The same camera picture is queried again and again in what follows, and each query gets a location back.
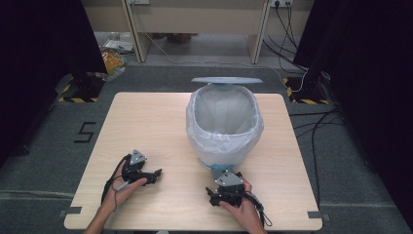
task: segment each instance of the power outlet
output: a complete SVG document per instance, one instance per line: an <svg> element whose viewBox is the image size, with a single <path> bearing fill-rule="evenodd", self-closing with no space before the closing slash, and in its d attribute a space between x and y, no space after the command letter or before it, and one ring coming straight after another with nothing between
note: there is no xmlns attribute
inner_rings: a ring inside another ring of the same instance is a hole
<svg viewBox="0 0 413 234"><path fill-rule="evenodd" d="M291 7L292 5L292 0L271 0L271 7L276 7L276 1L279 1L279 8L287 8L287 7Z"/></svg>

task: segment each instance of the gray carpet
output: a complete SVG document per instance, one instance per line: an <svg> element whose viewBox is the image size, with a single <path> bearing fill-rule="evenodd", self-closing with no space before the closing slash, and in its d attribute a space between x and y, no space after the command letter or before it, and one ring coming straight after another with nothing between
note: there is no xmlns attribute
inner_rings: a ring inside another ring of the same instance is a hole
<svg viewBox="0 0 413 234"><path fill-rule="evenodd" d="M0 169L0 233L80 233L64 228L61 212L70 206L113 97L119 92L194 92L203 84L190 80L202 76L261 78L264 84L245 86L255 93L282 94L290 114L334 108L290 103L271 69L128 66L124 74L104 85L96 103L56 102L32 139L30 153L9 158ZM61 91L66 82L62 79L57 89ZM290 118L299 127L316 123L320 117ZM315 136L320 209L329 216L317 233L411 233L381 179L364 164L343 125L345 119L332 113L323 122L329 121L337 125L324 125ZM95 122L85 128L94 135L89 143L74 143L88 138L78 135L84 122ZM300 136L313 126L297 128L295 133ZM297 139L316 194L312 134Z"/></svg>

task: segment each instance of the human hand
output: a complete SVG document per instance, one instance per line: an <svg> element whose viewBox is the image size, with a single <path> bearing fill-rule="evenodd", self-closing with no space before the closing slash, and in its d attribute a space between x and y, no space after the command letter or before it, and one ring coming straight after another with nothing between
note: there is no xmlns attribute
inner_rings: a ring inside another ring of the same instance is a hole
<svg viewBox="0 0 413 234"><path fill-rule="evenodd" d="M140 178L134 183L130 183L122 188L120 191L116 192L116 188L122 185L125 181L122 179L122 168L124 167L125 161L122 162L121 166L119 167L118 171L114 175L114 180L112 185L107 190L106 196L103 200L101 206L111 209L112 211L115 210L117 207L121 206L125 203L126 200L131 196L131 194L136 190L138 187L142 186L147 182L147 178Z"/></svg>
<svg viewBox="0 0 413 234"><path fill-rule="evenodd" d="M140 178L134 183L126 185L119 192L115 192L115 188L119 187L125 181L122 179L122 168L124 167L125 161L120 165L118 171L114 175L114 180L107 190L106 196L104 197L103 203L100 205L99 209L94 215L94 219L91 221L89 226L85 229L84 234L98 234L103 230L103 226L107 219L110 217L112 212L117 206L121 206L125 201L131 196L131 194L136 190L136 188L142 186L146 183L147 178Z"/></svg>
<svg viewBox="0 0 413 234"><path fill-rule="evenodd" d="M252 192L252 185L245 178L243 181L245 192ZM219 206L227 210L248 233L267 233L260 222L255 206L248 199L243 198L239 207L233 207L223 201L219 202Z"/></svg>

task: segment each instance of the black cable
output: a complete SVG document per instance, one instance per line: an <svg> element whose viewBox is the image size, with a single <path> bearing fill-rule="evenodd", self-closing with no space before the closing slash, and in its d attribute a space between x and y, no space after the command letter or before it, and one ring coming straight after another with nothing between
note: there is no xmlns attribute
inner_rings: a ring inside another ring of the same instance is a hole
<svg viewBox="0 0 413 234"><path fill-rule="evenodd" d="M316 157L316 146L314 144L314 136L316 134L316 129L317 126L319 125L319 123L330 113L336 111L337 108L334 108L328 112L326 112L320 119L319 121L316 123L316 125L313 128L313 134L312 134L312 138L311 138L311 143L312 143L312 148L313 148L313 160L314 160L314 170L315 170L315 175L316 175L316 190L317 190L317 207L319 208L319 200L320 200L320 195L319 195L319 168L318 168L318 164L317 164L317 157Z"/></svg>
<svg viewBox="0 0 413 234"><path fill-rule="evenodd" d="M337 108L333 109L334 111L325 111L325 112L310 112L310 113L296 113L296 114L289 114L288 116L303 116L303 115L321 115L321 114L326 114L326 113L334 113L338 112Z"/></svg>
<svg viewBox="0 0 413 234"><path fill-rule="evenodd" d="M279 11L278 11L277 8L276 8L276 11L277 11L277 15L278 15L279 18L280 18ZM281 23L282 23L283 28L285 29L285 26L283 25L283 22L282 22L282 19L281 19L281 18L280 18L280 21L281 21ZM283 38L283 40L282 40L282 45L280 46L280 54L282 53L282 49L283 49L283 46L284 46L286 37L288 37L289 40L291 41L291 38L289 37L288 30L285 32L285 36L284 36L284 38ZM297 46L294 44L295 42L294 42L294 41L291 41L291 43L294 45L295 49L297 50ZM281 58L281 57L279 57L279 65L280 65L280 68L281 68L283 71L285 71L285 72L287 72L287 73L292 73L292 74L304 75L304 74L301 74L301 73L298 73L298 72L292 72L292 71L287 71L287 70L285 70L285 69L282 67L282 61L280 60L280 58ZM300 66L300 65L296 65L292 60L286 59L286 57L282 57L282 59L288 61L289 63L291 63L291 64L294 65L295 67L300 68L302 71L306 71L306 69L304 69L304 68L303 68L302 66Z"/></svg>
<svg viewBox="0 0 413 234"><path fill-rule="evenodd" d="M273 38L271 38L270 35L268 35L268 38L270 38L270 41L273 42L274 45L276 45L276 46L279 47L279 48L282 48L279 44L277 44L277 42L275 42L275 41L273 40ZM282 48L282 50L283 50L283 51L290 52L290 53L292 53L293 55L295 55L295 52L292 52L292 51L290 51L289 49Z"/></svg>
<svg viewBox="0 0 413 234"><path fill-rule="evenodd" d="M277 52L277 51L274 50L272 47L270 47L265 40L262 40L262 41L264 42L264 45L265 45L272 53L274 53L274 54L276 54L277 56L279 56L279 59L282 58L282 59L284 59L285 61L291 63L291 65L297 67L298 69L300 69L300 70L302 70L302 71L306 71L303 67L294 64L290 59L288 59L287 57L281 55L279 52ZM281 67L281 69L282 69L283 71L285 71L285 72L288 72L288 73L296 73L296 74L303 75L303 73L287 71L287 70L283 69L283 67L282 67L281 65L280 65L280 67Z"/></svg>
<svg viewBox="0 0 413 234"><path fill-rule="evenodd" d="M345 124L335 124L335 123L322 123L321 126L318 126L318 128L323 127L324 125L340 125L340 126L344 126ZM296 136L296 138L302 137L303 135L305 135L306 133L309 133L310 131L312 131L313 129L307 130L304 133L300 134L299 136Z"/></svg>
<svg viewBox="0 0 413 234"><path fill-rule="evenodd" d="M285 28L285 24L284 24L283 21L282 21L282 17L281 17L280 14L279 14L279 9L278 9L278 8L276 8L276 13L277 13L277 16L278 16L279 19L280 19L280 22L282 23L283 29L285 30L286 37L287 37L288 40L292 43L292 45L295 47L295 49L297 49L297 45L294 43L294 41L293 41L292 38L290 37L289 32L288 32L288 29Z"/></svg>
<svg viewBox="0 0 413 234"><path fill-rule="evenodd" d="M291 39L292 39L292 41L294 42L294 45L297 46L297 43L295 42L295 39L294 39L294 34L293 34L293 32L292 32L292 23L291 23L292 8L291 8L289 2L286 3L286 9L287 9L287 11L288 11L288 25L289 25L289 30L291 31Z"/></svg>
<svg viewBox="0 0 413 234"><path fill-rule="evenodd" d="M332 119L332 120L330 120L330 121L328 121L328 122L324 122L324 123L320 123L320 124L322 124L322 126L324 126L324 125L340 125L340 126L346 125L346 124L340 124L340 123L331 123L331 121L334 121L334 120L336 120L336 119L338 119L338 118L341 118L341 117L336 117L336 118L334 118L334 119ZM303 127L306 127L306 126L311 126L311 125L314 125L314 124L316 124L316 123L304 124L304 125L300 125L300 126L294 127L293 129L300 129L300 128L303 128Z"/></svg>

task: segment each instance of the white plastic bag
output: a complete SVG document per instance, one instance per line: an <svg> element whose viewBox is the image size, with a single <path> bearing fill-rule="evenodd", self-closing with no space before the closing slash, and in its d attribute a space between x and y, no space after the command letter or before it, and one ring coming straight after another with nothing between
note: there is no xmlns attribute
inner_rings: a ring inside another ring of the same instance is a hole
<svg viewBox="0 0 413 234"><path fill-rule="evenodd" d="M245 87L209 84L191 95L186 110L187 136L209 169L239 166L263 130L256 98Z"/></svg>

